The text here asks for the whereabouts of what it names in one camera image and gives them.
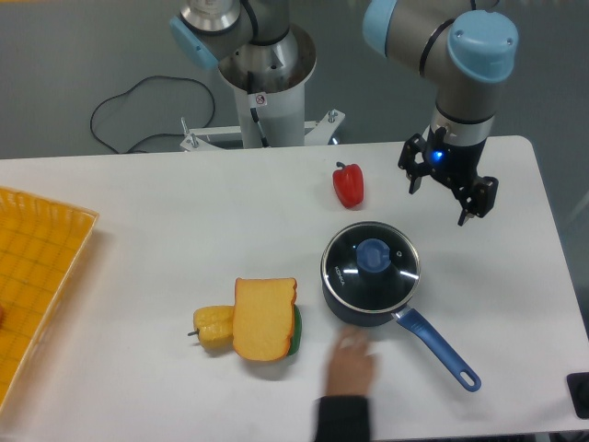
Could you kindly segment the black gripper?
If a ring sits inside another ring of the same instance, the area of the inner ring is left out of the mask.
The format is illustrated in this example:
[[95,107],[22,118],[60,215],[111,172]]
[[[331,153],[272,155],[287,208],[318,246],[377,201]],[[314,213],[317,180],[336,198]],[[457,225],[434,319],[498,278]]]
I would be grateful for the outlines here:
[[483,218],[494,207],[499,181],[494,177],[479,177],[477,167],[486,141],[475,145],[446,143],[444,129],[428,130],[426,141],[421,135],[410,137],[401,148],[398,167],[410,182],[409,194],[421,187],[422,178],[432,176],[446,187],[455,187],[453,194],[459,201],[461,213],[457,224],[464,226],[471,218]]

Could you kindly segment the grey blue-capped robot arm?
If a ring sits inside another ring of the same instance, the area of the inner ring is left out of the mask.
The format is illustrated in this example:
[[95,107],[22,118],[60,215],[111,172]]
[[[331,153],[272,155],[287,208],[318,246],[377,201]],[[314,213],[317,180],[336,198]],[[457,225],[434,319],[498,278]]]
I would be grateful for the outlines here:
[[[310,36],[285,1],[187,1],[169,27],[181,50],[233,88],[244,147],[325,144],[335,126],[305,127],[305,86],[316,64]],[[492,1],[373,1],[363,35],[378,54],[437,87],[426,134],[415,134],[398,165],[416,192],[425,176],[448,188],[460,217],[485,216],[498,181],[477,166],[503,86],[514,70],[515,24]]]

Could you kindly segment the dark sleeved forearm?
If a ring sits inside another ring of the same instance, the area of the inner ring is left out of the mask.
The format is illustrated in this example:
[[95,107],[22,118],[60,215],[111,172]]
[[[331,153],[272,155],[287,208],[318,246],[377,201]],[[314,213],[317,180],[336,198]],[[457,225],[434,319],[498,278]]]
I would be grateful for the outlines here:
[[318,403],[315,441],[371,440],[369,400],[365,396],[324,396]]

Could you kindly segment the person's hand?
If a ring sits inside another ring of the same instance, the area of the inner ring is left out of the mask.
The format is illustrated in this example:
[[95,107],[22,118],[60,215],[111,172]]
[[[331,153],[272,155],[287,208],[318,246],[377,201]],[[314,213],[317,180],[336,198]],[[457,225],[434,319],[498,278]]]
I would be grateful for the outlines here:
[[327,397],[367,397],[375,381],[376,357],[365,331],[344,328],[327,363],[324,393]]

